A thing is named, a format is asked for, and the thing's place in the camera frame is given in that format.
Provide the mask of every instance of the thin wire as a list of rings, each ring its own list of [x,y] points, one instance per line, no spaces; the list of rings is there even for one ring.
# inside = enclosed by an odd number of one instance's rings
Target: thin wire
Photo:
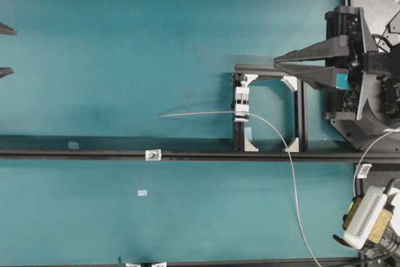
[[[210,111],[210,112],[195,112],[195,113],[162,114],[162,115],[158,115],[158,116],[159,117],[176,117],[176,116],[192,116],[192,115],[208,115],[208,114],[234,114],[234,113],[236,113],[236,112],[235,111]],[[304,233],[304,230],[303,230],[303,227],[302,227],[303,224],[301,222],[301,217],[300,217],[299,196],[298,196],[298,189],[297,189],[298,187],[297,187],[297,181],[296,181],[296,173],[295,173],[295,170],[294,170],[293,160],[292,160],[292,156],[291,156],[291,153],[290,153],[288,145],[286,144],[282,134],[278,131],[278,129],[271,122],[269,122],[267,119],[264,119],[263,117],[258,116],[258,115],[253,114],[253,113],[247,113],[247,112],[243,112],[243,113],[246,114],[246,115],[258,118],[261,121],[263,121],[266,124],[268,124],[275,131],[275,133],[281,138],[283,144],[285,145],[287,156],[289,156],[290,165],[292,167],[294,200],[295,200],[295,204],[296,204],[296,216],[297,216],[297,223],[299,225],[300,233],[301,233],[301,236],[303,238],[302,240],[304,241],[304,244],[306,245],[308,253],[312,257],[312,259],[315,261],[315,263],[319,267],[322,267],[322,265],[319,263],[317,258],[314,256],[314,253],[311,250],[310,245],[308,244],[308,241],[307,241],[307,238],[306,238],[306,234]]]
[[[382,140],[382,139],[385,138],[386,136],[389,136],[391,133],[398,132],[399,130],[400,130],[400,128],[391,129],[390,131],[388,131],[387,133],[383,134],[382,136],[378,137],[375,141],[373,141],[373,142],[371,143],[371,145],[368,146],[367,150],[365,150],[364,154],[361,156],[361,159],[359,160],[359,162],[358,162],[358,164],[357,164],[356,170],[355,170],[355,172],[354,172],[354,176],[353,176],[353,178],[352,178],[352,181],[353,181],[353,182],[352,182],[352,183],[353,183],[353,184],[352,184],[352,185],[353,185],[353,187],[352,187],[352,188],[353,188],[353,189],[352,189],[352,195],[353,195],[354,197],[357,196],[357,195],[356,195],[356,180],[357,180],[358,171],[359,171],[360,165],[361,165],[362,161],[364,160],[365,156],[367,155],[368,151],[369,151],[377,142],[379,142],[380,140]]]

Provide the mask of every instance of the white corner bracket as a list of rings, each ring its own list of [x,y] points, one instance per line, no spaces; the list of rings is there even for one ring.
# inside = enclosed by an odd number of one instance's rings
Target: white corner bracket
[[[245,74],[244,79],[240,82],[241,87],[235,87],[235,122],[247,122],[249,116],[249,85],[258,78],[258,74]]]
[[[145,154],[146,161],[160,161],[161,160],[161,149],[146,150]]]
[[[300,144],[299,144],[299,138],[294,138],[290,144],[287,146],[287,148],[289,149],[289,151],[291,153],[298,153],[300,150]]]
[[[292,92],[296,92],[298,90],[298,79],[294,76],[284,76],[281,78],[281,81],[290,89]]]
[[[357,178],[359,179],[367,178],[369,170],[371,169],[372,166],[373,166],[372,164],[361,164],[357,173]]]

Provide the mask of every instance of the white clamp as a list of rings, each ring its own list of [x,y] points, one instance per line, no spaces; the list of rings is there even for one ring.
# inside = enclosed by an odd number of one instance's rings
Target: white clamp
[[[240,82],[242,86],[235,87],[235,122],[249,121],[249,117],[246,114],[249,112],[249,85],[256,78],[258,78],[258,74],[245,74],[244,79]]]
[[[146,150],[144,157],[146,161],[160,161],[162,155],[161,149],[152,149]]]
[[[371,169],[372,166],[373,166],[372,164],[361,164],[357,173],[357,178],[359,179],[367,178],[369,170]]]

